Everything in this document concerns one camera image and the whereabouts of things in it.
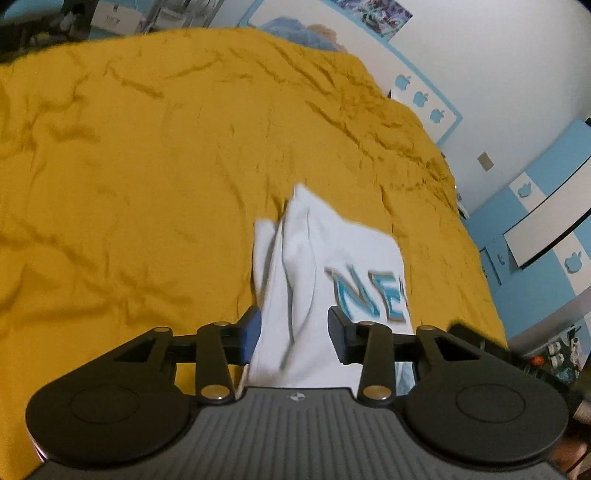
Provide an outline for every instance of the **wrinkled fabric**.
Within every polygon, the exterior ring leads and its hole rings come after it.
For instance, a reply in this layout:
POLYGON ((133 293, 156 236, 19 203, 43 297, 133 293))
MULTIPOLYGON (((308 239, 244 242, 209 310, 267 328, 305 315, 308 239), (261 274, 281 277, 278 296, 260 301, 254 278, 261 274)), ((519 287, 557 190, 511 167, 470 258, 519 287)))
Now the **wrinkled fabric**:
POLYGON ((298 182, 395 238, 414 326, 504 342, 447 164, 356 57, 195 29, 0 67, 0 478, 38 464, 44 384, 153 327, 236 320, 254 221, 298 182))

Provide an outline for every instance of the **blue wall trim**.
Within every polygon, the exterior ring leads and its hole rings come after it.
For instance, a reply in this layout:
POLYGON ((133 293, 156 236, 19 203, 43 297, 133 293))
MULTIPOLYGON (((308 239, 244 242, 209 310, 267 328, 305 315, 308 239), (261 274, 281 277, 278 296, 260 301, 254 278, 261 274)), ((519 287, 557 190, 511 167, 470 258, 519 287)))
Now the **blue wall trim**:
MULTIPOLYGON (((251 17, 254 15, 254 13, 257 11, 257 9, 261 6, 261 4, 264 2, 265 0, 256 0, 251 7, 248 9, 248 11, 246 12, 246 14, 244 15, 244 17, 242 17, 242 19, 239 22, 239 26, 240 27, 254 27, 254 25, 251 25, 249 23, 249 20, 251 19, 251 17)), ((437 87, 435 87, 435 85, 433 85, 433 83, 431 82, 431 80, 429 80, 427 77, 425 77, 425 75, 423 75, 421 73, 421 71, 416 68, 416 66, 414 65, 414 63, 412 63, 409 59, 407 59, 402 53, 400 53, 400 51, 396 48, 393 47, 392 45, 390 45, 390 43, 388 43, 385 39, 383 39, 382 37, 380 37, 377 33, 375 33, 374 31, 372 31, 370 28, 367 27, 367 25, 365 25, 364 23, 358 21, 357 19, 351 17, 350 15, 348 15, 347 13, 345 13, 343 11, 343 9, 339 8, 335 3, 331 2, 330 0, 320 0, 322 1, 322 3, 324 3, 325 5, 328 5, 329 7, 331 7, 332 10, 335 10, 337 13, 339 13, 340 15, 343 15, 344 17, 346 17, 348 20, 350 20, 351 22, 353 22, 355 25, 357 25, 358 27, 362 28, 363 30, 365 30, 367 33, 369 33, 374 39, 376 39, 378 42, 380 42, 382 45, 384 45, 390 52, 394 53, 400 60, 402 60, 402 62, 410 69, 412 70, 412 72, 419 77, 424 83, 427 84, 427 86, 435 93, 437 94, 437 96, 439 98, 441 98, 441 100, 443 101, 443 103, 445 104, 445 106, 447 108, 449 108, 454 115, 456 115, 456 121, 453 123, 453 125, 447 129, 447 131, 443 134, 443 136, 437 141, 437 146, 441 147, 441 145, 443 145, 443 143, 445 142, 445 140, 448 139, 448 137, 453 133, 453 131, 457 128, 457 126, 460 124, 460 122, 462 120, 464 120, 464 117, 462 116, 462 114, 460 112, 457 111, 457 109, 452 105, 452 103, 445 97, 445 95, 443 95, 441 93, 441 91, 439 91, 439 89, 437 87)))

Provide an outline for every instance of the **blue letter print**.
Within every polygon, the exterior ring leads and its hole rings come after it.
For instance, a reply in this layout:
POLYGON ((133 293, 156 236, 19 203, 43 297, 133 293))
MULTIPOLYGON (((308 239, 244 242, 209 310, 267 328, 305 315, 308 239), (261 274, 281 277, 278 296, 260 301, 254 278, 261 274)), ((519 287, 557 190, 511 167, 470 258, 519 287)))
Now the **blue letter print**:
POLYGON ((335 284, 335 299, 338 302, 340 309, 343 310, 343 313, 349 317, 352 322, 355 321, 351 316, 351 311, 347 305, 346 297, 349 297, 355 305, 367 313, 371 318, 379 319, 379 309, 369 297, 368 292, 361 283, 353 265, 347 265, 347 270, 349 270, 356 288, 345 280, 336 270, 333 270, 332 268, 324 269, 335 284))
POLYGON ((402 287, 402 282, 397 282, 392 272, 369 271, 368 277, 386 305, 388 321, 405 322, 404 313, 400 310, 401 292, 399 288, 402 287))

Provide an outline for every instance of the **poster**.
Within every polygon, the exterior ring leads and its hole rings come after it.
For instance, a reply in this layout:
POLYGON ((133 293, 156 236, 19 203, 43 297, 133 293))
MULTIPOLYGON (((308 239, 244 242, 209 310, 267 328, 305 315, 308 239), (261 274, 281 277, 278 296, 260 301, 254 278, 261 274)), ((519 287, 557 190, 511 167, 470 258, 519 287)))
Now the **poster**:
POLYGON ((412 17, 412 13, 394 0, 330 0, 351 17, 367 25, 386 41, 412 17))

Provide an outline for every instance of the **white wall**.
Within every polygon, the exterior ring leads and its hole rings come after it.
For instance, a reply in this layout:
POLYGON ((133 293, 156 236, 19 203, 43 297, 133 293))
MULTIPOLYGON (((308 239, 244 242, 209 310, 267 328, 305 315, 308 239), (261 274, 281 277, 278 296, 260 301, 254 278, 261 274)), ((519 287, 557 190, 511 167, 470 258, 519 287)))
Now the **white wall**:
POLYGON ((464 116, 443 151, 473 211, 591 111, 591 14, 575 0, 399 2, 414 16, 391 43, 464 116))

